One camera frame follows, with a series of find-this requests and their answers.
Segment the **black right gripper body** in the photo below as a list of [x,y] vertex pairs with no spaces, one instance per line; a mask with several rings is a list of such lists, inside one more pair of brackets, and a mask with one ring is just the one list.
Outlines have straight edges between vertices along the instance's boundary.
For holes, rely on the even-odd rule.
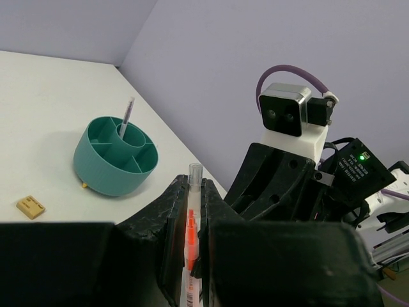
[[333,155],[323,162],[252,143],[225,202],[245,220],[340,222],[358,210],[369,214],[367,198],[396,181],[358,138],[324,144]]

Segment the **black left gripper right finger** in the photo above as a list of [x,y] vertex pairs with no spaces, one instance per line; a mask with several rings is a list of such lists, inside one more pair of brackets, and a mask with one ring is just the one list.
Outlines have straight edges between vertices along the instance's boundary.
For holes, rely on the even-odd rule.
[[246,221],[201,183],[205,306],[382,306],[359,234],[343,223]]

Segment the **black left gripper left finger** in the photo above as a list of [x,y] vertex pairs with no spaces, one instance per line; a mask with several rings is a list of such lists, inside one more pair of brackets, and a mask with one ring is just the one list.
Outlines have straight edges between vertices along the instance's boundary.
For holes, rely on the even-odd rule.
[[2,306],[178,306],[187,177],[119,224],[3,223]]

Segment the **orange highlighter pen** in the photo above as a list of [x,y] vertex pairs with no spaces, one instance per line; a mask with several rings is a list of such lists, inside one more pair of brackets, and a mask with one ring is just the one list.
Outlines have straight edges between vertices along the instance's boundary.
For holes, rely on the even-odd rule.
[[194,264],[199,258],[199,230],[201,208],[201,182],[203,165],[193,163],[189,165],[187,222],[185,227],[185,248],[183,285],[185,289],[186,306],[200,306],[201,281],[193,277]]

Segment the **clear purple gel pen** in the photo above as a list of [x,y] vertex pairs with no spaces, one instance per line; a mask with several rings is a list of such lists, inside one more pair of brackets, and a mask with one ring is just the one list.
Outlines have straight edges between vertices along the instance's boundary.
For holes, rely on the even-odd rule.
[[133,106],[134,106],[134,101],[135,101],[135,98],[134,98],[134,97],[131,97],[130,100],[129,100],[129,102],[128,102],[128,106],[127,106],[127,109],[126,109],[126,111],[125,111],[125,114],[124,114],[124,117],[123,117],[123,120],[122,120],[122,123],[121,123],[121,127],[120,127],[120,130],[119,130],[119,137],[120,137],[121,139],[123,139],[123,137],[124,137],[124,135],[125,135],[125,132],[126,132],[126,129],[127,129],[127,125],[128,125],[130,116],[131,116],[131,114],[132,114],[132,109],[133,109]]

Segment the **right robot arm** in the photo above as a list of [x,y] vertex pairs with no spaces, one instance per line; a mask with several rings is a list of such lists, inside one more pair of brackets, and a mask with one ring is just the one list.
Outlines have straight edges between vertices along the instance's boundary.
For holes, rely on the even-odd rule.
[[408,226],[408,166],[386,168],[358,138],[326,142],[333,154],[314,161],[252,143],[225,202],[248,221],[344,222],[379,225],[387,233]]

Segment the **teal round desk organizer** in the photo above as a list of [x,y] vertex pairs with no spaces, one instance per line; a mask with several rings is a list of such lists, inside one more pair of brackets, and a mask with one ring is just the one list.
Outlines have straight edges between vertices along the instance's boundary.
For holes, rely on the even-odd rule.
[[129,123],[121,138],[120,127],[120,118],[95,118],[73,155],[73,169],[79,179],[106,196],[134,192],[158,164],[157,148],[143,130]]

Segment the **yellow eraser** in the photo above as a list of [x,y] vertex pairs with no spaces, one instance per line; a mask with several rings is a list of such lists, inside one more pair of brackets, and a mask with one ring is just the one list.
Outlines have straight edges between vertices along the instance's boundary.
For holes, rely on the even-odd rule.
[[16,207],[30,220],[34,220],[45,212],[45,207],[33,196],[19,200]]

